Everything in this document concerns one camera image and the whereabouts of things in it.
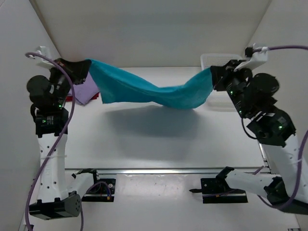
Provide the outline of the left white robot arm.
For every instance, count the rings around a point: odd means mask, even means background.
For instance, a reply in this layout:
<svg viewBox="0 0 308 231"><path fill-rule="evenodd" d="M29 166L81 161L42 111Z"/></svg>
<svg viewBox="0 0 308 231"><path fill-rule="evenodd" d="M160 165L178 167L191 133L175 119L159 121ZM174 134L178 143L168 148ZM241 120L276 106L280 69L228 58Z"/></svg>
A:
<svg viewBox="0 0 308 231"><path fill-rule="evenodd" d="M65 146L72 113L64 108L64 103L73 91L72 85L86 80L91 61L59 58L55 63L49 78L34 76L26 86L39 143L40 169L35 177L35 182L39 182L37 200L27 204L25 215L43 220L78 217L87 190L95 193L101 187L93 169L74 174L69 186L65 182Z"/></svg>

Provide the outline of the teal t shirt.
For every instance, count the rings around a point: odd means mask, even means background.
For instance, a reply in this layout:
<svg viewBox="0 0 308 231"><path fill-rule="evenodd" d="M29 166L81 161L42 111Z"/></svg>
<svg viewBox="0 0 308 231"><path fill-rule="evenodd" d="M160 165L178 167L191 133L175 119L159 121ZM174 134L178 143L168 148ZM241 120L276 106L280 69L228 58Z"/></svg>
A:
<svg viewBox="0 0 308 231"><path fill-rule="evenodd" d="M89 73L103 103L154 102L175 109L194 109L204 104L213 90L209 68L183 85L169 87L158 87L135 74L93 59Z"/></svg>

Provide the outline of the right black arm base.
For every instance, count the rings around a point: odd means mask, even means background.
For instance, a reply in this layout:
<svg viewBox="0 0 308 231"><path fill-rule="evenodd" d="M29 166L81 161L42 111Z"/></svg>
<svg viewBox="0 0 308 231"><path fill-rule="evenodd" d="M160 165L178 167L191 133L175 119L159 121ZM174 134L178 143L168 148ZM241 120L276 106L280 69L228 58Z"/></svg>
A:
<svg viewBox="0 0 308 231"><path fill-rule="evenodd" d="M232 167L225 167L214 178L201 178L200 189L190 189L191 193L200 193L203 204L241 204L248 203L244 190L232 189L226 183L227 174Z"/></svg>

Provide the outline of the red t shirt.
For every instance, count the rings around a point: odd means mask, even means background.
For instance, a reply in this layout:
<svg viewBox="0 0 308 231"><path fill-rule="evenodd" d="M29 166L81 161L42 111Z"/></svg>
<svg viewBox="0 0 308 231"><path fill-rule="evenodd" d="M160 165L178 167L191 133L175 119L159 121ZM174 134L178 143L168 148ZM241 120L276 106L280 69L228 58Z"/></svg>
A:
<svg viewBox="0 0 308 231"><path fill-rule="evenodd" d="M99 93L97 93L97 94L95 94L91 99L90 99L90 101L91 100L96 100L97 98L99 97ZM67 96L67 98L66 98L66 102L71 102L73 100L73 97L71 96L71 95L69 95L69 96Z"/></svg>

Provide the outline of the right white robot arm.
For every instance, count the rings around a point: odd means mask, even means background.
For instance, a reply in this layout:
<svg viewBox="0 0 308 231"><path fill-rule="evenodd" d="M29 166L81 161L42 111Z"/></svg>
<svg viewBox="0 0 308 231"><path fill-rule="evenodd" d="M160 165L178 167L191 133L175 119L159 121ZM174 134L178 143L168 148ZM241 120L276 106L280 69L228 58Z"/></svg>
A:
<svg viewBox="0 0 308 231"><path fill-rule="evenodd" d="M303 158L304 143L299 143L290 116L275 106L274 94L280 85L276 77L239 68L231 60L224 66L212 66L213 88L225 91L241 118L250 120L248 129L262 145L278 170L270 177L253 175L232 167L218 175L221 192L244 190L268 201L269 206L285 213L308 213L308 166Z"/></svg>

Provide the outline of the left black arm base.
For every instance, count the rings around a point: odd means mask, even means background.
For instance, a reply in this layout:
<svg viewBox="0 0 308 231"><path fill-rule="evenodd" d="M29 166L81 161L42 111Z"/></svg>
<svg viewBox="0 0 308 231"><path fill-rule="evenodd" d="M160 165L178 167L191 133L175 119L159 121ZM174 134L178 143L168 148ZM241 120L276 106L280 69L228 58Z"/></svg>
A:
<svg viewBox="0 0 308 231"><path fill-rule="evenodd" d="M113 202L116 189L116 177L114 175L102 175L96 169L87 168L80 170L78 174L90 173L93 175L95 186L83 196L83 202Z"/></svg>

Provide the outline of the lilac t shirt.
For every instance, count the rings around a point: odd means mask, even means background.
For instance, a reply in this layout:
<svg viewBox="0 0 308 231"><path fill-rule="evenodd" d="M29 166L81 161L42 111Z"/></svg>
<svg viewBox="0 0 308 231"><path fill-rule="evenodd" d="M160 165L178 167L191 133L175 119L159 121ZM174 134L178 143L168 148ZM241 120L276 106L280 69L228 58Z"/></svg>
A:
<svg viewBox="0 0 308 231"><path fill-rule="evenodd" d="M74 85L74 91L75 99L80 105L86 105L89 103L89 101L97 99L100 92L90 73L87 74L84 83L80 85Z"/></svg>

